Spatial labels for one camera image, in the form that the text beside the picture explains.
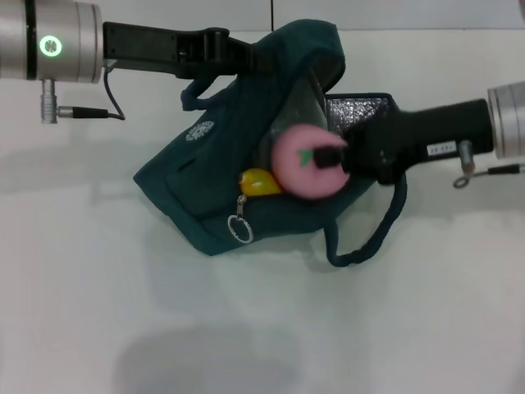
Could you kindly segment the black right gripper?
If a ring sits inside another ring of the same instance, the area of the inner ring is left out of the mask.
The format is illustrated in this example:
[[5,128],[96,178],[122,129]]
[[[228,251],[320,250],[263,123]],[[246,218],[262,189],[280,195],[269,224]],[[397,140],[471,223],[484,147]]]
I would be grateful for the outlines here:
[[430,108],[418,112],[393,109],[375,116],[345,134],[347,146],[313,150],[320,169],[341,167],[355,176],[394,185],[420,163],[459,156],[468,141],[474,154],[493,150],[493,133],[486,100]]

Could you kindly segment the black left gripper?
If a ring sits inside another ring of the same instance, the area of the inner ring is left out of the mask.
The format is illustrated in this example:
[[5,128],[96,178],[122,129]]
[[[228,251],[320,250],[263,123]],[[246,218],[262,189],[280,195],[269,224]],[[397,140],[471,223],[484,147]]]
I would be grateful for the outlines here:
[[272,48],[229,37],[224,29],[167,30],[116,22],[103,24],[107,69],[147,71],[191,80],[233,74],[270,75],[277,69]]

